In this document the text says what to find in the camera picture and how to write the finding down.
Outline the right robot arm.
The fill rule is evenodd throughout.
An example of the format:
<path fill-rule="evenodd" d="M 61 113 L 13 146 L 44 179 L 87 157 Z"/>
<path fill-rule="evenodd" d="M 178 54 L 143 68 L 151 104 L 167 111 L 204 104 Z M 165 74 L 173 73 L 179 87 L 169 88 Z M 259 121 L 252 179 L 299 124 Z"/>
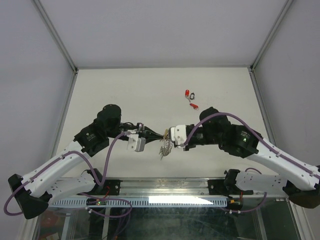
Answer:
<path fill-rule="evenodd" d="M 264 139 L 239 117 L 210 107 L 199 116 L 198 124 L 185 125 L 179 146 L 217 145 L 231 156 L 259 163 L 273 175 L 249 174 L 239 169 L 225 172 L 223 194 L 259 191 L 282 195 L 294 204 L 314 209 L 320 205 L 320 168 L 307 164 Z"/>

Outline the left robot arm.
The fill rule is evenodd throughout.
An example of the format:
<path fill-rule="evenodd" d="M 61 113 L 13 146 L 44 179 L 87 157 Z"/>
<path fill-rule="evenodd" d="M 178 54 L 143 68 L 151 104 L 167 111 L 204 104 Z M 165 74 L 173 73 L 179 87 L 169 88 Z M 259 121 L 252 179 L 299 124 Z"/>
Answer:
<path fill-rule="evenodd" d="M 105 188 L 107 170 L 100 173 L 93 168 L 89 161 L 93 156 L 105 148 L 111 151 L 117 140 L 126 141 L 130 151 L 142 152 L 145 144 L 163 138 L 140 122 L 122 122 L 121 116 L 118 105 L 104 106 L 93 122 L 56 156 L 25 175 L 10 176 L 11 195 L 4 204 L 4 213 L 30 220 L 66 197 L 89 192 L 100 194 Z"/>

